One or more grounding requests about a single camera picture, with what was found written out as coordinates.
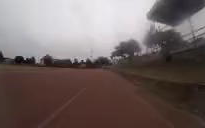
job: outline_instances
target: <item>red track surface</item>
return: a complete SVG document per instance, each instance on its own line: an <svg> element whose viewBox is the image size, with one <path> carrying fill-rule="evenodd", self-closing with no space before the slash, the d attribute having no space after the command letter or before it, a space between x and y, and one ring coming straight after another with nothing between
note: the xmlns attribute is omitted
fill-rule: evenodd
<svg viewBox="0 0 205 128"><path fill-rule="evenodd" d="M0 128L173 128L135 91L104 70L1 73Z"/></svg>

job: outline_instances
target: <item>railing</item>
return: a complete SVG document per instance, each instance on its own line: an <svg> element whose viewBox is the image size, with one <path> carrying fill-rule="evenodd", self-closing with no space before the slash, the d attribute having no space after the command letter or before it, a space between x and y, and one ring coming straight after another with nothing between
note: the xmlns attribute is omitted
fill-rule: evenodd
<svg viewBox="0 0 205 128"><path fill-rule="evenodd" d="M192 41L194 41L194 40L196 40L196 39L198 39L198 38L200 38L200 37L202 37L202 36L205 35L205 31L202 32L202 33L200 33L200 34L197 34L198 32L200 32L201 30L204 30L204 29L205 29L205 26L194 30L193 33L191 32L191 33L182 35L182 37L183 37L183 38L186 38L186 37L188 37L188 36L191 36L191 38L187 39L187 41L192 42Z"/></svg>

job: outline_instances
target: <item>field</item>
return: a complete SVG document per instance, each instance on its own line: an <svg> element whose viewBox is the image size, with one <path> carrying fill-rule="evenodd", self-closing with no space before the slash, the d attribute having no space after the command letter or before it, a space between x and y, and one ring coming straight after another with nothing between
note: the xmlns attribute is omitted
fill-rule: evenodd
<svg viewBox="0 0 205 128"><path fill-rule="evenodd" d="M0 128L201 126L172 110L167 118L140 88L108 70L3 66Z"/></svg>

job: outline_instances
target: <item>grass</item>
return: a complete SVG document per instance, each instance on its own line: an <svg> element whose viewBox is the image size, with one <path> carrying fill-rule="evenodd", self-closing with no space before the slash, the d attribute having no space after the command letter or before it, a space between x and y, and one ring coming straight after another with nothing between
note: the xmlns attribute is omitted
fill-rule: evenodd
<svg viewBox="0 0 205 128"><path fill-rule="evenodd" d="M0 64L0 72L4 71L34 71L34 70L45 70L52 69L48 67L35 67L35 66L27 66L27 65L5 65Z"/></svg>
<svg viewBox="0 0 205 128"><path fill-rule="evenodd" d="M205 66L158 65L158 66L121 66L121 70L133 74L173 81L205 83Z"/></svg>

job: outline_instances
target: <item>cloudy sky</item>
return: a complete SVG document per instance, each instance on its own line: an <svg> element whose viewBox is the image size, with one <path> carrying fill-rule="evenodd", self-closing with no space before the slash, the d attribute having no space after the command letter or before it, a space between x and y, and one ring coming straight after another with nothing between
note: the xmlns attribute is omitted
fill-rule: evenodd
<svg viewBox="0 0 205 128"><path fill-rule="evenodd" d="M121 40L142 40L155 0L0 0L5 56L109 56Z"/></svg>

